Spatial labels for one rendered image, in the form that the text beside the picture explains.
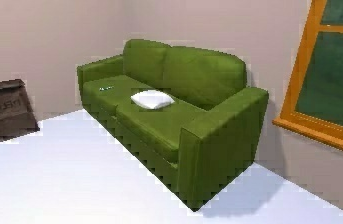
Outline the brown trash can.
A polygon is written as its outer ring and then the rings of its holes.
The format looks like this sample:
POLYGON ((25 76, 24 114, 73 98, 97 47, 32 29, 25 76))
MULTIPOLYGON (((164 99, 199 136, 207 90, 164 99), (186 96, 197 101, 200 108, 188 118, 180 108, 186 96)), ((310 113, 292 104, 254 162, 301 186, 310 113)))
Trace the brown trash can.
POLYGON ((25 83, 0 81, 0 142, 39 131, 25 83))

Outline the white pillow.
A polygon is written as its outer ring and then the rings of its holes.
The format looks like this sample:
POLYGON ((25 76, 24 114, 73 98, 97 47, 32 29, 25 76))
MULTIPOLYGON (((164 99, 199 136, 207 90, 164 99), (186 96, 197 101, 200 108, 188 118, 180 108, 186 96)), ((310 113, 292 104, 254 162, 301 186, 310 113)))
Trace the white pillow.
POLYGON ((156 110, 174 103, 167 94, 157 90, 146 90, 131 96, 131 100, 144 109, 156 110))

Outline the orange framed window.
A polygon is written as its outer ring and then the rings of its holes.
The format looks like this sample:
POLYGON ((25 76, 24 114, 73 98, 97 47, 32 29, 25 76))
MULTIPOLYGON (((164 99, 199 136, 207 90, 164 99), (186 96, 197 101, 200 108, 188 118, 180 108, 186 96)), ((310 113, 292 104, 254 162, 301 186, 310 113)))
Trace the orange framed window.
POLYGON ((343 0, 311 0, 273 124, 343 151, 343 0))

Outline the green sofa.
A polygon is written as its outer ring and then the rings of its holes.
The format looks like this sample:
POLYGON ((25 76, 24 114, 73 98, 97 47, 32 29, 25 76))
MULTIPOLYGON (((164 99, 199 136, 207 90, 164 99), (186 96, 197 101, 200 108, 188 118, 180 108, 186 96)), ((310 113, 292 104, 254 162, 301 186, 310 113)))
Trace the green sofa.
POLYGON ((131 39, 77 77, 83 108, 193 211, 254 161, 269 94, 234 55, 131 39), (144 109, 131 96, 146 90, 174 103, 144 109))

